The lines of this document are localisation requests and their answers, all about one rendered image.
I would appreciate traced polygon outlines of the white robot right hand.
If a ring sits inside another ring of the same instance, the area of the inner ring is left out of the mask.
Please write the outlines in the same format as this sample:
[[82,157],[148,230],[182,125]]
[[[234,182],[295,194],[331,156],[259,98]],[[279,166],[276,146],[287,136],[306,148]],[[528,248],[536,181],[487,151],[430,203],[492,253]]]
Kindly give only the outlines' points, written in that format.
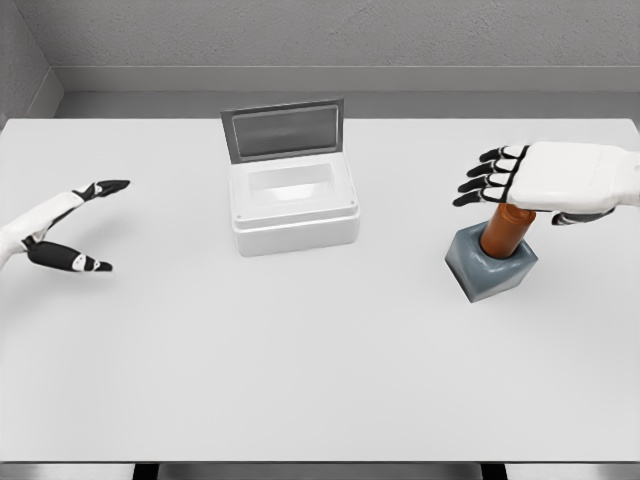
[[589,223],[621,204],[619,147],[571,142],[536,142],[491,149],[479,156],[468,181],[458,187],[455,207],[509,204],[553,212],[554,225]]

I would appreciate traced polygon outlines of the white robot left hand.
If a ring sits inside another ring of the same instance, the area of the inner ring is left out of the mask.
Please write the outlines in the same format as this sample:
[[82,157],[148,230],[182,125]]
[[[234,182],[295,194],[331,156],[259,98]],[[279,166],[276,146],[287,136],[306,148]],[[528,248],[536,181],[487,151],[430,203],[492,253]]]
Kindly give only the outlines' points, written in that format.
[[126,189],[129,180],[102,180],[83,188],[65,191],[31,208],[4,225],[14,234],[18,254],[47,268],[69,272],[111,272],[113,265],[92,258],[69,246],[45,240],[49,230],[87,202]]

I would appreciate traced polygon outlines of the brown cylindrical bottle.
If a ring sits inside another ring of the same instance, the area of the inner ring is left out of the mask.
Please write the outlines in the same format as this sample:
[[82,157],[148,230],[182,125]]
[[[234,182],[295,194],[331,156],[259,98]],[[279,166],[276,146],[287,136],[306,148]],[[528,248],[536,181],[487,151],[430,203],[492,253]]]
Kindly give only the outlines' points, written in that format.
[[501,203],[480,236],[480,247],[490,257],[510,257],[523,240],[536,212]]

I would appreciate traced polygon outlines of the grey-blue square holder block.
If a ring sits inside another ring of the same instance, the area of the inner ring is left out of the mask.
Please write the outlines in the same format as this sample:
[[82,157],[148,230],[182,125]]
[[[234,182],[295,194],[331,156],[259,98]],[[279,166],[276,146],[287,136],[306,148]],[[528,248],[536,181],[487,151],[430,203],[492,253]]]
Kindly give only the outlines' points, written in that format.
[[458,230],[445,256],[445,263],[471,303],[517,287],[538,261],[525,240],[505,259],[486,254],[480,245],[486,226],[483,222]]

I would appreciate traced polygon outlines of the white rectangular storage box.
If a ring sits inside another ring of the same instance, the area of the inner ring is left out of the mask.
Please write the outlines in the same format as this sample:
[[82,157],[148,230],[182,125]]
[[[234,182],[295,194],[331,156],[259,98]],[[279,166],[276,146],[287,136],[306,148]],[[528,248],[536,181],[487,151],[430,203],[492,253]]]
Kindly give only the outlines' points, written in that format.
[[360,207],[342,152],[233,165],[231,226],[244,257],[349,244]]

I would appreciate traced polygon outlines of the grey hinged box lid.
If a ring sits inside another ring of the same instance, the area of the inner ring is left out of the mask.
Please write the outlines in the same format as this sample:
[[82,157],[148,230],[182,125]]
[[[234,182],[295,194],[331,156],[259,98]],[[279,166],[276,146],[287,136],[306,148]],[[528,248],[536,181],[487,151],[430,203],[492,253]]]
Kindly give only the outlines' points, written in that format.
[[233,164],[343,150],[342,98],[225,110],[220,117]]

